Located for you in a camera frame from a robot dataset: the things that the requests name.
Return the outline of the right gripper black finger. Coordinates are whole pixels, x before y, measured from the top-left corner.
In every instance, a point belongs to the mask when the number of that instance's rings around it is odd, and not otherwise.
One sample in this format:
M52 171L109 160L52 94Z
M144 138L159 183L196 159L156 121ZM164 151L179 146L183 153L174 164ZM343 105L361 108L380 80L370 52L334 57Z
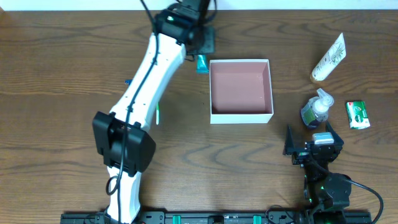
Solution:
M295 152L294 139L290 125L287 125L283 155L292 155Z
M328 121L325 123L325 131L329 132L332 135L335 145L337 145L337 146L343 146L344 145L344 141L335 132L335 130L332 128L331 124Z

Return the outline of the teal toothpaste tube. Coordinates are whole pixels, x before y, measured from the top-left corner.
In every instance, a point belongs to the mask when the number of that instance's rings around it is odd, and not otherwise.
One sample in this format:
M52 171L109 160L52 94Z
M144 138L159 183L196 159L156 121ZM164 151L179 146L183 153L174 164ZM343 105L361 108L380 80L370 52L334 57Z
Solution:
M207 57L205 55L197 56L197 73L206 74L210 72Z

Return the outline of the green soap bar package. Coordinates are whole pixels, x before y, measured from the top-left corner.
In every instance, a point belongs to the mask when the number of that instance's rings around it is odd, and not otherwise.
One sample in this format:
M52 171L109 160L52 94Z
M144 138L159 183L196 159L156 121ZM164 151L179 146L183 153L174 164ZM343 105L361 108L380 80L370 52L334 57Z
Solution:
M371 126L364 101L348 101L346 110L351 129L366 129Z

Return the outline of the clear foam soap pump bottle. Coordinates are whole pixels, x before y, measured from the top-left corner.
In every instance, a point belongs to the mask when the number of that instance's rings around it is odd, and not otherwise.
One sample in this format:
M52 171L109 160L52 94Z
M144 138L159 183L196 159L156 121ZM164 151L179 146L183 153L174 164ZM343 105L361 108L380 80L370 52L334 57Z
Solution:
M328 119L328 111L334 104L334 98L322 88L317 90L318 96L308 100L300 110L303 124L308 129L316 129L322 122Z

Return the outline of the green white toothbrush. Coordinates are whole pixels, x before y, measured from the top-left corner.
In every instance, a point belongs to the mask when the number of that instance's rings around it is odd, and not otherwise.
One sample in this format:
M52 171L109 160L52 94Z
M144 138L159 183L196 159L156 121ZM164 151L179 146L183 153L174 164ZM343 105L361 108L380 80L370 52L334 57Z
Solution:
M156 125L159 125L160 122L160 108L159 108L159 103L156 104L156 109L155 109L155 123Z

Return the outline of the white lotion tube leaf print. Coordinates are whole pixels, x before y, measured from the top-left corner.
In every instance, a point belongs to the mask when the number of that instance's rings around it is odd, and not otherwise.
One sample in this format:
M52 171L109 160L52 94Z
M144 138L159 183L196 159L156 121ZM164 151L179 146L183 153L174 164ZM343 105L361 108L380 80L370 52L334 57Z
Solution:
M312 70L310 78L315 82L324 81L345 57L346 45L344 35L341 33Z

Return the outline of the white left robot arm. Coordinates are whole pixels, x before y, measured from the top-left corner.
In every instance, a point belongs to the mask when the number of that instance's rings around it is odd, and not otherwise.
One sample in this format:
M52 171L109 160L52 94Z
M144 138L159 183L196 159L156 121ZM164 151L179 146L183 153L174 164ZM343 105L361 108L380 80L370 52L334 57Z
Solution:
M187 56L212 54L215 30L209 0L176 1L148 14L152 32L144 58L127 90L109 113L97 112L93 133L109 179L105 223L132 223L141 209L141 176L156 149L150 137L156 107L170 79Z

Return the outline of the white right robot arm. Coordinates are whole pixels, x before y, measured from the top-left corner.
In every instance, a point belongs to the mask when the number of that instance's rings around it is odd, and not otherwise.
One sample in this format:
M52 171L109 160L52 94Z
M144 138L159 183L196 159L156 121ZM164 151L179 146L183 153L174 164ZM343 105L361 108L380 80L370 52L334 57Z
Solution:
M304 168L304 198L310 205L299 212L287 212L292 223L377 223L384 211L384 201L374 189L353 181L348 175L329 170L328 165L340 155L344 141L329 122L325 131L315 133L302 147L295 145L293 132L287 126L283 155L292 158L292 164ZM349 196L352 186L374 194L379 210L372 218L369 212L352 212Z

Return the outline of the white box pink interior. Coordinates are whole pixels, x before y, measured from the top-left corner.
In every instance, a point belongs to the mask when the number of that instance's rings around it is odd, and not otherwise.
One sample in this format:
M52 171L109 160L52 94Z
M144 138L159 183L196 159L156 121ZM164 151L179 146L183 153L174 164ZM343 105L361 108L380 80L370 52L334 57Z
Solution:
M267 124L274 115L268 59L211 60L211 124Z

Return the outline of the black mounting rail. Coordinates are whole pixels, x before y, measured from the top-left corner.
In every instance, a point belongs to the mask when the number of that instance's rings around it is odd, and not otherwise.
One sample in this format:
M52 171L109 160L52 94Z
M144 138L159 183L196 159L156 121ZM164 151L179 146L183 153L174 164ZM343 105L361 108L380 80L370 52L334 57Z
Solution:
M171 213L162 211L143 212L135 224L266 224L266 223L371 223L368 212L323 212L310 218L303 212L269 210L264 213Z

